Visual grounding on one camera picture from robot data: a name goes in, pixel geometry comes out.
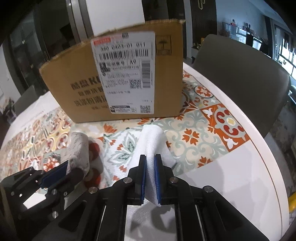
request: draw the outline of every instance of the white shipping label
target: white shipping label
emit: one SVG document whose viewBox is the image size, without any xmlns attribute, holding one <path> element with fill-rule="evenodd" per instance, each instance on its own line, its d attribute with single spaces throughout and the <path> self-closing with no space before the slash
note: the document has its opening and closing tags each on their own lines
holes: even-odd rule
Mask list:
<svg viewBox="0 0 296 241">
<path fill-rule="evenodd" d="M 111 113 L 153 114 L 155 33 L 98 37 L 91 47 Z"/>
</svg>

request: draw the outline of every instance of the red label logo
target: red label logo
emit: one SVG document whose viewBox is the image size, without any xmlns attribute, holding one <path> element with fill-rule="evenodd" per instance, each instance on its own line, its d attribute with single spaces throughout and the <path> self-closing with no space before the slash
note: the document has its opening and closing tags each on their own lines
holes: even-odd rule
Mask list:
<svg viewBox="0 0 296 241">
<path fill-rule="evenodd" d="M 110 42 L 111 42 L 110 37 L 101 38 L 101 39 L 94 40 L 94 46 L 97 46 L 100 44 L 105 44 L 105 43 L 110 43 Z"/>
</svg>

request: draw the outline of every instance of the table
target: table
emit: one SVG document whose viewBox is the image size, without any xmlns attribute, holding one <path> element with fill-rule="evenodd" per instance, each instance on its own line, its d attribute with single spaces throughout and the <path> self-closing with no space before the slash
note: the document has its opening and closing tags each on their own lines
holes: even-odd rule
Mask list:
<svg viewBox="0 0 296 241">
<path fill-rule="evenodd" d="M 29 166 L 46 171 L 59 164 L 71 132 L 95 139 L 104 165 L 98 186 L 127 175 L 143 124 L 160 126 L 177 160 L 174 175 L 190 185 L 213 186 L 270 241 L 289 226 L 288 201 L 277 163 L 245 114 L 219 88 L 183 64 L 183 108 L 178 117 L 75 124 L 50 92 L 11 125 L 0 151 L 1 177 Z M 173 208 L 145 201 L 128 206 L 125 240 L 171 240 Z"/>
</svg>

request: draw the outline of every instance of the yellow object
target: yellow object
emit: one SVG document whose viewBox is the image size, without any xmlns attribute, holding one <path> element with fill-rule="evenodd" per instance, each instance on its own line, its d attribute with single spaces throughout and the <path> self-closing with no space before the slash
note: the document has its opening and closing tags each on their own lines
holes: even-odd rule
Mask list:
<svg viewBox="0 0 296 241">
<path fill-rule="evenodd" d="M 289 212 L 293 212 L 296 209 L 296 192 L 288 198 Z"/>
</svg>

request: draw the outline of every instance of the chair backrest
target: chair backrest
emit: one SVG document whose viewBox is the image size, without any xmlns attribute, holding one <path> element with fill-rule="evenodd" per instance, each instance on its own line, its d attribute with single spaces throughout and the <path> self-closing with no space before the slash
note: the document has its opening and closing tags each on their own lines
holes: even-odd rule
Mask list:
<svg viewBox="0 0 296 241">
<path fill-rule="evenodd" d="M 288 72 L 262 52 L 208 35 L 193 68 L 218 86 L 265 137 L 288 99 Z"/>
<path fill-rule="evenodd" d="M 36 93 L 35 87 L 33 85 L 30 86 L 13 105 L 15 114 L 18 116 L 32 103 L 34 103 L 38 99 L 38 97 L 39 95 Z"/>
</svg>

